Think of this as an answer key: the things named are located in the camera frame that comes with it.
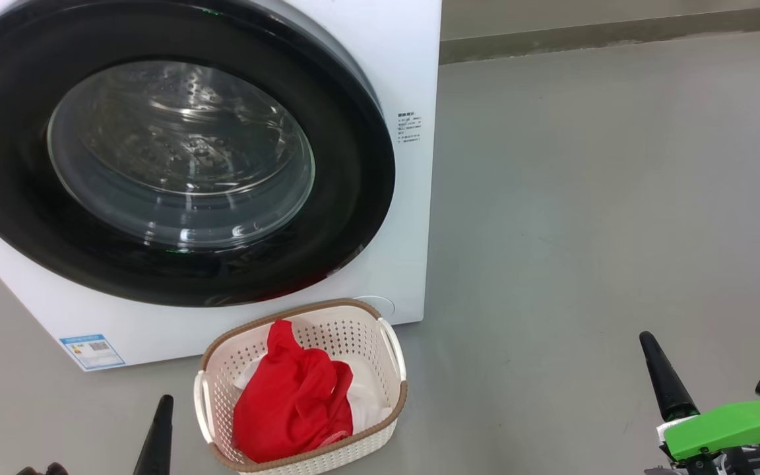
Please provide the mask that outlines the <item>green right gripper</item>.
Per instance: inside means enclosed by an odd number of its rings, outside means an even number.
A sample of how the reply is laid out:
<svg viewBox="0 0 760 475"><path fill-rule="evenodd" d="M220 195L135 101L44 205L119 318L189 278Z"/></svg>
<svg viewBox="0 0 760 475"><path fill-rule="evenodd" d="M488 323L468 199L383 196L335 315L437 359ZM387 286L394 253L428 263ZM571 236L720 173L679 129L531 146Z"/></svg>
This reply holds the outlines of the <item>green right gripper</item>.
<svg viewBox="0 0 760 475"><path fill-rule="evenodd" d="M645 474L760 474L760 400L700 413L655 336L643 331L639 342L665 421L658 447L668 457Z"/></svg>

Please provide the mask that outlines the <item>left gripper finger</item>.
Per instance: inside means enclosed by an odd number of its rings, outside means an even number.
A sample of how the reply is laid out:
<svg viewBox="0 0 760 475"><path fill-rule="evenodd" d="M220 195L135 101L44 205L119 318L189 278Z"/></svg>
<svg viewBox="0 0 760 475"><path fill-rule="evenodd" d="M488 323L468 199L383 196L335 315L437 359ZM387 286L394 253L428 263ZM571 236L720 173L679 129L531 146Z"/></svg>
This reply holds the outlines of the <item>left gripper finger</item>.
<svg viewBox="0 0 760 475"><path fill-rule="evenodd" d="M160 397L133 475L171 473L173 396Z"/></svg>

